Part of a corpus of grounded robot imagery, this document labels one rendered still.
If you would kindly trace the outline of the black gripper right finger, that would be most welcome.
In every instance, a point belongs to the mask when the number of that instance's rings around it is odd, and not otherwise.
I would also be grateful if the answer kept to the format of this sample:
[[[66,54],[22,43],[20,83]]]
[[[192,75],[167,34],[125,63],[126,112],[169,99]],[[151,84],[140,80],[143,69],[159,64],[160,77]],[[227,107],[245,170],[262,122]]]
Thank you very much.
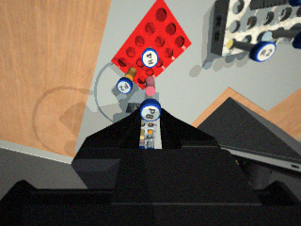
[[[173,117],[163,108],[160,133],[162,149],[221,149],[215,137]]]

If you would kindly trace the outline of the grey test tube rack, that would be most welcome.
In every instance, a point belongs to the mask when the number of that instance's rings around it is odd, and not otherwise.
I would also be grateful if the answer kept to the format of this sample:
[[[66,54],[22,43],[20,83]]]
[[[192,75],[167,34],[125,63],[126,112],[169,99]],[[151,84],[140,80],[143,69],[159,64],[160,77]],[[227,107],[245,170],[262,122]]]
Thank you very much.
[[[140,108],[141,104],[138,103],[128,103],[127,109],[126,109],[126,117],[128,117],[130,114],[132,114],[134,111],[136,111],[138,108]],[[157,130],[157,122],[156,121],[145,121],[141,118],[141,122],[144,122],[144,124],[141,124],[141,129],[145,130],[145,145],[147,145],[148,141],[148,130],[153,130],[153,136],[154,136],[154,144],[155,144],[155,137],[156,137],[156,130]],[[149,123],[152,123],[152,125],[149,125]]]

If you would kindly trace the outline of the white test tube rack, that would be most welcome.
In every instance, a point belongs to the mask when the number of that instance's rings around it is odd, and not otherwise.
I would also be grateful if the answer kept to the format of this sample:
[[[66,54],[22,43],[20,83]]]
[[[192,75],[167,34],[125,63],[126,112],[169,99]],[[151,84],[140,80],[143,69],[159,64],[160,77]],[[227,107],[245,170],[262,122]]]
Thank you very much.
[[[287,4],[250,10],[250,1],[215,1],[211,53],[221,57],[237,54],[237,52],[231,51],[226,47],[230,39],[257,43],[256,39],[262,31],[301,24],[300,6],[291,7]],[[240,4],[241,6],[238,10],[237,6]],[[248,40],[245,38],[246,35],[248,35]]]

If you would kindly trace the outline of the red test tube rack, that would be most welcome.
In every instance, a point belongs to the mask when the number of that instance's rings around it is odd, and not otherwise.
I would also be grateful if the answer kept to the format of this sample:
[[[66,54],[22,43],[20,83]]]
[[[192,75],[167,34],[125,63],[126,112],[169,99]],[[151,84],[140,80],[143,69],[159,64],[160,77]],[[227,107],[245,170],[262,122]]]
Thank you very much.
[[[130,68],[135,68],[136,74],[133,81],[144,89],[148,76],[155,79],[190,45],[191,41],[165,1],[156,0],[111,61],[125,74]],[[153,68],[147,68],[141,60],[142,53],[148,47],[152,47],[160,57]]]

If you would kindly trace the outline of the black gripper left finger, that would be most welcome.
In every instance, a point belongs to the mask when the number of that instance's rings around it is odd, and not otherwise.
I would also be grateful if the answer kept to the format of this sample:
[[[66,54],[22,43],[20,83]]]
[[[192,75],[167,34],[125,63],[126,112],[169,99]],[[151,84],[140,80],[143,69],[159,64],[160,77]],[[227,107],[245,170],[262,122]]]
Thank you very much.
[[[140,132],[141,116],[140,108],[138,108],[128,117],[88,136],[80,149],[84,147],[119,147],[120,149],[139,149]]]

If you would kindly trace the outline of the grey bench mat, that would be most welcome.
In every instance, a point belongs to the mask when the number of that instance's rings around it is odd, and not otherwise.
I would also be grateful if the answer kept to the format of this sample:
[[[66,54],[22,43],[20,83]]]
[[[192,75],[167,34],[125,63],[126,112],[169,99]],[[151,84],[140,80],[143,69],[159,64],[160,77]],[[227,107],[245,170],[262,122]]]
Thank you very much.
[[[247,55],[211,53],[216,0],[164,0],[191,45],[155,79],[156,99],[173,117],[191,124],[227,87],[265,111],[301,88],[301,49],[276,45],[264,62]],[[128,103],[141,104],[145,89],[133,81],[121,93],[125,73],[111,60],[156,0],[112,0],[74,152],[85,139],[126,118]]]

